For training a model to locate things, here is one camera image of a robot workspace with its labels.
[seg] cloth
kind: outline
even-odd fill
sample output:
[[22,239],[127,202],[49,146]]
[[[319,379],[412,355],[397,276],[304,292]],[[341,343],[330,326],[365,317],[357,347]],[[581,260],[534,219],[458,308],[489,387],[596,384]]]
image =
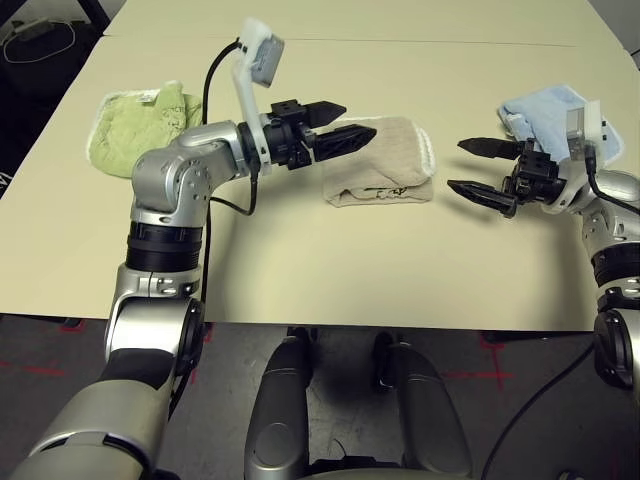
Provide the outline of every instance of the cloth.
[[130,178],[143,153],[167,146],[201,122],[202,101],[183,94],[180,82],[168,82],[159,90],[112,93],[98,109],[87,156],[98,170]]
[[408,118],[351,118],[330,128],[358,123],[377,130],[354,153],[322,162],[324,198],[336,207],[426,202],[433,198],[435,157],[426,132]]
[[[555,85],[505,102],[498,109],[498,115],[516,140],[535,138],[538,149],[559,163],[569,158],[567,111],[585,103],[570,86]],[[603,127],[603,134],[607,136],[604,152],[605,165],[608,165],[622,155],[624,142],[609,122]]]

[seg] green towel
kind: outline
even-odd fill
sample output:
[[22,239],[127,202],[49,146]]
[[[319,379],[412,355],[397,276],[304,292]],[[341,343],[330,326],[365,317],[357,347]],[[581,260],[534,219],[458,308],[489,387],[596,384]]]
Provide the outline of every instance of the green towel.
[[168,82],[155,91],[108,95],[89,139],[89,161],[104,173],[131,178],[143,153],[166,147],[201,121],[202,101],[183,94],[179,82]]

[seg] beige towel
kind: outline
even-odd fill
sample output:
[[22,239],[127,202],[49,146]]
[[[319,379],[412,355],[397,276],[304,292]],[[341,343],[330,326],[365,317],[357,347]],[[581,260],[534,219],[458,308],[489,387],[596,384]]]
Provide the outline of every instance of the beige towel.
[[336,207],[427,202],[433,198],[435,158],[427,134],[408,118],[351,118],[378,133],[361,150],[322,162],[323,194]]

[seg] floor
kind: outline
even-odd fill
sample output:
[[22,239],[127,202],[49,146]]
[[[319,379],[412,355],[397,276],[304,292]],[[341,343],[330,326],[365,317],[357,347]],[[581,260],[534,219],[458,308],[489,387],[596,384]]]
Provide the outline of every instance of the floor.
[[[102,368],[105,323],[0,320],[0,478],[8,478],[74,392]],[[308,392],[311,459],[350,455],[398,461],[393,395],[370,393],[372,328],[320,328]],[[183,480],[242,479],[244,436],[260,376],[285,334],[279,326],[215,326],[166,432],[159,465]],[[589,335],[489,344],[478,332],[403,330],[441,372],[461,417],[475,478],[502,428],[547,380],[573,361]],[[489,479],[587,480],[640,476],[638,422],[630,395],[606,386],[588,359],[543,396],[507,438]]]

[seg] beige tabletop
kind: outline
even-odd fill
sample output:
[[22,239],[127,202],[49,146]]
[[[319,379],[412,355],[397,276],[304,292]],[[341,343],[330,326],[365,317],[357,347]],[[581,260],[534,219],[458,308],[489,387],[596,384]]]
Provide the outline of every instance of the beige tabletop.
[[[95,170],[85,144],[109,92],[179,79],[200,93],[228,39],[103,38],[0,201],[4,312],[105,318],[126,251],[131,187]],[[438,162],[426,204],[327,204],[321,165],[262,179],[257,213],[214,208],[207,319],[229,322],[588,330],[595,283],[577,219],[537,206],[513,220],[456,196],[446,180],[498,185],[506,160],[456,147],[501,136],[497,106],[552,84],[599,98],[623,136],[617,167],[640,173],[639,78],[621,49],[374,41],[289,41],[274,101],[331,100],[348,115],[405,115]],[[241,120],[230,62],[213,83],[210,121]],[[217,191],[247,201],[240,180]]]
[[587,0],[127,0],[105,35],[234,38],[247,16],[287,40],[617,43]]

